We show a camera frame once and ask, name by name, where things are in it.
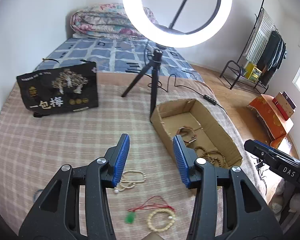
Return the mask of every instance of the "white wall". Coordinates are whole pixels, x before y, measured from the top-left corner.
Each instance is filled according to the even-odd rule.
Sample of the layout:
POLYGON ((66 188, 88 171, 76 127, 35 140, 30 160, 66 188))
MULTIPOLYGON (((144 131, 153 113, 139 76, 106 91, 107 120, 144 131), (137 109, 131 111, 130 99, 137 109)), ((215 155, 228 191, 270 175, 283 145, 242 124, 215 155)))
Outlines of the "white wall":
MULTIPOLYGON (((122 2, 122 0, 87 0, 88 4, 122 2)), ((159 23, 169 25, 182 0, 143 0, 159 23)), ((223 28, 210 40, 200 45, 178 49, 191 63, 222 71, 226 62, 237 59, 251 33, 262 0, 233 0, 230 16, 223 28)), ((175 28, 190 31, 210 18, 216 0, 189 0, 175 28)), ((283 11, 278 0, 266 0, 264 7, 277 27, 281 27, 283 11)))
POLYGON ((0 0, 0 110, 16 76, 33 71, 66 40, 67 15, 85 4, 86 0, 0 0))
POLYGON ((276 71, 269 84, 267 94, 275 97, 279 92, 286 91, 297 105, 296 112, 291 117, 294 125, 290 131, 290 136, 300 156, 300 91, 292 83, 300 68, 300 47, 298 46, 300 43, 300 23, 286 16, 280 34, 287 43, 287 59, 283 60, 280 69, 276 71))

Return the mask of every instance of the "blue checkered bed sheet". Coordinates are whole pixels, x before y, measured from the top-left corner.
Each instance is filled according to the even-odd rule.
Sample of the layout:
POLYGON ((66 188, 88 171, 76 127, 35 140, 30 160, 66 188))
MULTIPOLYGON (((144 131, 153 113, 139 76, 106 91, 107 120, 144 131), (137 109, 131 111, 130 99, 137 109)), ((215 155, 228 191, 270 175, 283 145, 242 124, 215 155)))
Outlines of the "blue checkered bed sheet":
MULTIPOLYGON (((102 72, 138 72, 144 66, 144 49, 146 40, 128 41, 113 39, 75 39, 70 38, 61 44, 47 58, 55 61, 40 63, 36 70, 66 67, 83 64, 81 59, 97 63, 98 71, 102 72)), ((149 42, 151 51, 156 48, 154 42, 149 42)), ((180 78, 203 81, 200 74, 174 48, 163 52, 160 75, 175 74, 180 78)))

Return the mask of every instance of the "ring light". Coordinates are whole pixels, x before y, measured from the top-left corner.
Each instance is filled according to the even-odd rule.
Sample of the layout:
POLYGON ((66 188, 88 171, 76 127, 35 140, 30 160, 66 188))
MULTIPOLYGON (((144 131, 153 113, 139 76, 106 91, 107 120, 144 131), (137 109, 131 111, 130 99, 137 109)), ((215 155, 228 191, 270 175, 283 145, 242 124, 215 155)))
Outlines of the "ring light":
POLYGON ((151 23, 143 10, 142 0, 122 1, 129 20, 141 34, 157 44, 175 48, 198 45, 214 36, 228 19, 232 5, 232 0, 221 0, 215 18, 204 29, 196 33, 172 34, 151 23))

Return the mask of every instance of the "orange patterned tablecloth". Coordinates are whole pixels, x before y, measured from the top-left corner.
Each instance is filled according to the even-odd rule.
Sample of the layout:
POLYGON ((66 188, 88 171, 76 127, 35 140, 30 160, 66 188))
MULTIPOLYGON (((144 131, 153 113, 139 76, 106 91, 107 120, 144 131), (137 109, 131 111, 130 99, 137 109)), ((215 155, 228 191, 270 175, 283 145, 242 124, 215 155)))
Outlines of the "orange patterned tablecloth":
POLYGON ((287 121, 283 118, 279 109, 275 106, 272 100, 272 96, 261 95, 254 99, 249 106, 256 109, 265 121, 274 138, 274 141, 271 142, 270 146, 277 149, 283 138, 285 138, 291 130, 293 122, 290 118, 287 121))

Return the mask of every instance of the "folded quilt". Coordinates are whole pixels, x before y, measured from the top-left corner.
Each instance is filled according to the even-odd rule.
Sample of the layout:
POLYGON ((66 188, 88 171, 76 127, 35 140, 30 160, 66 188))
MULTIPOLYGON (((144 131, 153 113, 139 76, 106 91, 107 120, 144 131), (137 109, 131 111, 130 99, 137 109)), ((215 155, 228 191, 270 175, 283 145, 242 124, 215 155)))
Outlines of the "folded quilt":
MULTIPOLYGON (((152 23, 158 23, 149 8, 144 7, 144 11, 152 23)), ((130 22, 121 3, 98 4, 80 9, 71 17, 70 25, 76 32, 74 36, 129 40, 144 38, 130 22)))

